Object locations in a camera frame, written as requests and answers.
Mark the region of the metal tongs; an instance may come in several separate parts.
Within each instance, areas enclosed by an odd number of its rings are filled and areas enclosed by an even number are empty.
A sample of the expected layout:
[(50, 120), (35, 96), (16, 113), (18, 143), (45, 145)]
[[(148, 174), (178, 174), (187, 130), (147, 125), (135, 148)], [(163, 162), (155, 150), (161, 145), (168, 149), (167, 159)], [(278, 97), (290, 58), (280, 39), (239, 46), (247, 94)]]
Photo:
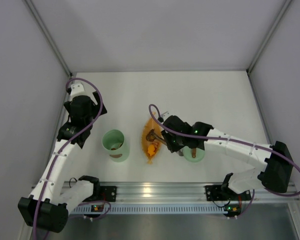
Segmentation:
[(163, 131), (163, 137), (159, 136), (157, 133), (155, 133), (155, 140), (154, 141), (159, 141), (160, 143), (164, 144), (168, 150), (171, 153), (177, 153), (179, 156), (183, 157), (183, 151), (182, 151), (182, 146), (178, 145), (173, 141), (172, 136), (170, 136), (168, 133)]

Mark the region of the brown food piece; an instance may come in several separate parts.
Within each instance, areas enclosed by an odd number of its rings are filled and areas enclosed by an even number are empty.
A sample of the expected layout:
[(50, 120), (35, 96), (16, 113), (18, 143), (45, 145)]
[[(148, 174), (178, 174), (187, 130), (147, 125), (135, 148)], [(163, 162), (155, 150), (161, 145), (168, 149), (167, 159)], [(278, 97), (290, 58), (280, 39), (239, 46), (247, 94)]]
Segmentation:
[(154, 129), (150, 130), (149, 133), (146, 135), (145, 138), (146, 138), (147, 141), (153, 142), (156, 139)]

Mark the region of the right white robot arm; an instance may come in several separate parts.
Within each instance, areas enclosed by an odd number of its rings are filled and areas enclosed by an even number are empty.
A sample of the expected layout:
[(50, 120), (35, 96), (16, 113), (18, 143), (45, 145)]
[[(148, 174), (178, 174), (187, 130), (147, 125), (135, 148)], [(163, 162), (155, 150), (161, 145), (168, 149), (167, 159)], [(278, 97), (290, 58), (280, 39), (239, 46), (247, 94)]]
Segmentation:
[(188, 147), (205, 153), (218, 152), (252, 166), (250, 170), (228, 173), (221, 185), (223, 192), (242, 194), (261, 188), (275, 194), (287, 192), (293, 166), (290, 164), (292, 157), (284, 143), (278, 141), (275, 145), (257, 145), (245, 142), (207, 123), (189, 125), (176, 115), (161, 119), (160, 122), (163, 124), (161, 134), (172, 153)]

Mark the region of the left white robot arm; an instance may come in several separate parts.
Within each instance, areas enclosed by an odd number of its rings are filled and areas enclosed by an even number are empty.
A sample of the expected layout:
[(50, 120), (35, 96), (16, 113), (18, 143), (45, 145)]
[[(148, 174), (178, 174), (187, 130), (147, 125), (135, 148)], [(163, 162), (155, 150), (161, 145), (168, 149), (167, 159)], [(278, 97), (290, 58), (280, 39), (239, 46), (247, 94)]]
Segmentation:
[(67, 173), (90, 136), (93, 123), (107, 113), (100, 93), (95, 91), (93, 96), (94, 99), (78, 95), (64, 103), (68, 120), (58, 131), (51, 159), (29, 197), (22, 197), (18, 202), (17, 207), (30, 227), (59, 233), (79, 204), (100, 199), (97, 177), (84, 175), (72, 188), (62, 191)]

